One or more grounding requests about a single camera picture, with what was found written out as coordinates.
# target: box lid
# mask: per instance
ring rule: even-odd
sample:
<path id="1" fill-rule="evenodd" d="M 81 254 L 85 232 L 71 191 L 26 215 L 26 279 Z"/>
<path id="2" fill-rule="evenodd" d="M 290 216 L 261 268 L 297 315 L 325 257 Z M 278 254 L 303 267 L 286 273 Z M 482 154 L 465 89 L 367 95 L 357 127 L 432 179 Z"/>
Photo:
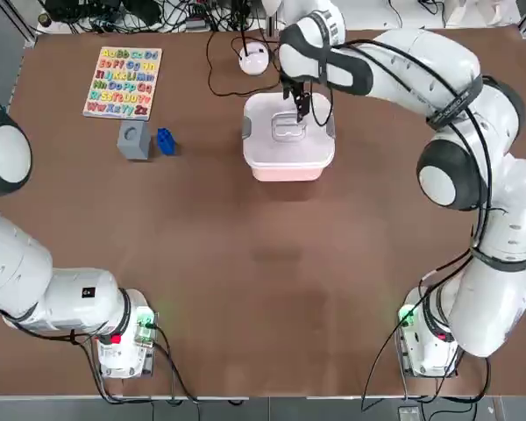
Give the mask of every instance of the box lid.
<path id="1" fill-rule="evenodd" d="M 319 121 L 330 112 L 329 100 L 314 93 Z M 296 122 L 292 97 L 281 93 L 251 96 L 244 108 L 244 157 L 252 168 L 325 168 L 335 154 L 335 125 L 331 116 L 320 127 L 312 113 Z"/>

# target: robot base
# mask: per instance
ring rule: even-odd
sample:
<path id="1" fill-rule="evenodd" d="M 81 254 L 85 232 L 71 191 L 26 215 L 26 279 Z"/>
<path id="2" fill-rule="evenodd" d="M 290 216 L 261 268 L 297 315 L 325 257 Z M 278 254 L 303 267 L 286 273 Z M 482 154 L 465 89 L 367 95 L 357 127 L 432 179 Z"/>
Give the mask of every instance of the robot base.
<path id="1" fill-rule="evenodd" d="M 128 379 L 152 374 L 153 349 L 141 346 L 135 341 L 138 328 L 137 308 L 148 307 L 148 302 L 142 293 L 135 289 L 128 289 L 126 292 L 131 299 L 131 315 L 120 343 L 105 345 L 100 341 L 96 342 L 104 377 Z"/>
<path id="2" fill-rule="evenodd" d="M 418 288 L 412 289 L 400 308 L 398 320 L 401 320 L 421 299 Z M 405 375 L 412 377 L 452 376 L 456 371 L 456 341 L 444 342 L 436 338 L 428 329 L 423 318 L 423 307 L 418 306 L 408 323 L 398 331 L 398 353 L 402 356 L 402 368 Z"/>

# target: gray floor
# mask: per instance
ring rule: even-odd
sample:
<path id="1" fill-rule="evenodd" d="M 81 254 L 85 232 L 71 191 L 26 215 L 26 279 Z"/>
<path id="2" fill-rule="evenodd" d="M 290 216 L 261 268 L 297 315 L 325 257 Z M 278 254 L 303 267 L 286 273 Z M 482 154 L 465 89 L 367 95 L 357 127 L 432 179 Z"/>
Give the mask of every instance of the gray floor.
<path id="1" fill-rule="evenodd" d="M 302 398 L 250 399 L 241 406 L 226 401 L 201 405 L 202 421 L 320 421 L 320 420 L 398 420 L 398 409 L 413 406 L 399 399 L 390 399 L 367 413 L 360 412 L 360 400 L 308 400 Z M 435 410 L 464 410 L 467 405 L 438 399 L 425 405 L 427 419 Z M 198 421 L 192 403 L 173 408 L 165 402 L 112 406 L 101 400 L 0 401 L 0 421 Z M 467 414 L 439 414 L 433 421 L 465 421 Z M 478 407 L 477 421 L 526 421 L 526 398 L 485 398 Z"/>

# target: white round object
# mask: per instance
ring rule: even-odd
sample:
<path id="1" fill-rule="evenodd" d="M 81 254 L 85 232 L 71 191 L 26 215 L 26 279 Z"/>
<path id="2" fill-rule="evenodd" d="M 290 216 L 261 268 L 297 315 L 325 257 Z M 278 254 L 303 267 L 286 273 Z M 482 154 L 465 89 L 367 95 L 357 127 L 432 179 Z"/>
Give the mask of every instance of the white round object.
<path id="1" fill-rule="evenodd" d="M 261 42 L 248 42 L 245 48 L 239 52 L 239 66 L 244 73 L 250 76 L 261 75 L 269 66 L 269 52 Z"/>
<path id="2" fill-rule="evenodd" d="M 25 135 L 12 125 L 0 127 L 0 177 L 21 182 L 32 167 L 32 152 Z"/>
<path id="3" fill-rule="evenodd" d="M 424 167 L 419 172 L 419 182 L 425 195 L 434 203 L 448 206 L 456 199 L 456 188 L 448 174 L 437 167 Z"/>

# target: green light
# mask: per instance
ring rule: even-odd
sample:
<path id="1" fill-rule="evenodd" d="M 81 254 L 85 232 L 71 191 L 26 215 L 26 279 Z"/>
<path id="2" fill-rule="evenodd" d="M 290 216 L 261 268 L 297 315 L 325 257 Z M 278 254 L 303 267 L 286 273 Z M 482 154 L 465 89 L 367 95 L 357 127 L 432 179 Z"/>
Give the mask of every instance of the green light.
<path id="1" fill-rule="evenodd" d="M 407 322 L 407 325 L 405 323 L 402 324 L 403 327 L 412 326 L 413 325 L 413 317 L 415 314 L 413 314 L 412 310 L 414 305 L 411 304 L 405 304 L 403 307 L 400 308 L 398 312 L 398 316 L 400 319 L 400 322 L 405 318 L 405 321 Z"/>

